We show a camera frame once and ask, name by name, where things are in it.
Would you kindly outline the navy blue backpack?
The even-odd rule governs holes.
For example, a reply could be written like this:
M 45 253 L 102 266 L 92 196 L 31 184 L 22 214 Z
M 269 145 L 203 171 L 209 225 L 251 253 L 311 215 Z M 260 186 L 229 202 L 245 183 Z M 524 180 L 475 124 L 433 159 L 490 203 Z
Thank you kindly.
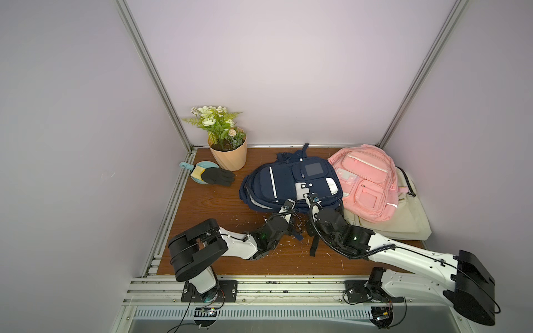
M 279 153 L 276 161 L 259 166 L 244 178 L 239 197 L 256 212 L 278 213 L 287 199 L 296 202 L 295 214 L 307 214 L 307 195 L 319 198 L 335 196 L 342 200 L 340 181 L 331 164 L 323 158 L 309 156 L 308 145 L 294 153 Z M 290 234 L 302 240 L 292 223 Z

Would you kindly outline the pink backpack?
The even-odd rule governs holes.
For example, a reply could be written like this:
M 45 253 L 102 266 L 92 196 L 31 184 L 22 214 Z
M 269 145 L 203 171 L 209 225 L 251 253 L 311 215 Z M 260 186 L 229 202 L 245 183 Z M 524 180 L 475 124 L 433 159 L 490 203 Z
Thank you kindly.
M 340 181 L 344 209 L 368 222 L 390 220 L 398 209 L 399 196 L 415 195 L 411 183 L 399 185 L 400 169 L 378 147 L 343 148 L 328 162 Z

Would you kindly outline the cream canvas backpack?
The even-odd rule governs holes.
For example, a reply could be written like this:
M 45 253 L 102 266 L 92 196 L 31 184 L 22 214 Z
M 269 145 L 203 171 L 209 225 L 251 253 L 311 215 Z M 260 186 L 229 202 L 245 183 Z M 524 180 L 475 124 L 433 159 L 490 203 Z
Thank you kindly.
M 377 169 L 371 167 L 370 176 L 386 173 L 386 180 L 395 180 L 395 187 L 387 199 L 383 210 L 383 218 L 379 221 L 367 221 L 344 208 L 344 219 L 356 227 L 357 231 L 374 230 L 385 237 L 399 240 L 426 240 L 431 235 L 430 224 L 423 206 L 414 192 L 415 187 L 410 182 L 403 169 L 394 165 Z

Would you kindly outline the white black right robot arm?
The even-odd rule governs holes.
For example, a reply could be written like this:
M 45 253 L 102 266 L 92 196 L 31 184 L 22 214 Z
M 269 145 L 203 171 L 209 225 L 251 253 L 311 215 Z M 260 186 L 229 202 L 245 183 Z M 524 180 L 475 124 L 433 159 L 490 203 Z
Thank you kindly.
M 435 297 L 451 304 L 457 313 L 475 323 L 496 324 L 496 315 L 501 313 L 495 300 L 496 282 L 473 253 L 459 251 L 451 255 L 408 246 L 349 224 L 336 209 L 324 206 L 315 193 L 304 198 L 309 206 L 308 226 L 316 241 L 323 241 L 348 259 L 367 259 L 412 273 L 406 282 L 397 278 L 384 282 L 384 273 L 373 272 L 380 278 L 376 288 L 382 294 L 395 297 L 405 289 L 411 297 Z

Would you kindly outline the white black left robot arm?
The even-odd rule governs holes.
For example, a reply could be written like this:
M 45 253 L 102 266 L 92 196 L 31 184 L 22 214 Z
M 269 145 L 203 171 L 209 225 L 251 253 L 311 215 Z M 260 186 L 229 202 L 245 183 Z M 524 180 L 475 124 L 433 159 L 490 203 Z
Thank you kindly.
M 296 202 L 288 199 L 279 212 L 251 233 L 234 233 L 207 219 L 169 240 L 170 264 L 177 282 L 183 282 L 183 302 L 211 304 L 237 301 L 238 281 L 220 282 L 212 265 L 222 257 L 254 261 L 274 251 L 294 226 Z

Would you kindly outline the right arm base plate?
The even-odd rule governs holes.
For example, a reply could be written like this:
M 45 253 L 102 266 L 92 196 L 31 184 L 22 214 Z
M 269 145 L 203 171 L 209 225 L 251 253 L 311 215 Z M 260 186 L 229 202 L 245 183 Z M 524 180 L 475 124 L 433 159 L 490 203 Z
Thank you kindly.
M 346 280 L 344 282 L 344 300 L 349 304 L 364 302 L 402 303 L 405 298 L 389 295 L 380 282 L 363 280 Z

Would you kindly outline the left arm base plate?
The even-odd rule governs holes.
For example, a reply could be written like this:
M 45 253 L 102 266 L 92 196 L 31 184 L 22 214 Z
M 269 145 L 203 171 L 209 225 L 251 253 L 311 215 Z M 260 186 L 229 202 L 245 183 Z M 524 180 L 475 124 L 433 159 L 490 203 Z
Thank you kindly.
M 181 294 L 181 302 L 194 302 L 208 304 L 211 302 L 236 302 L 237 298 L 237 280 L 222 280 L 204 293 L 200 293 L 197 288 L 189 281 L 185 282 Z

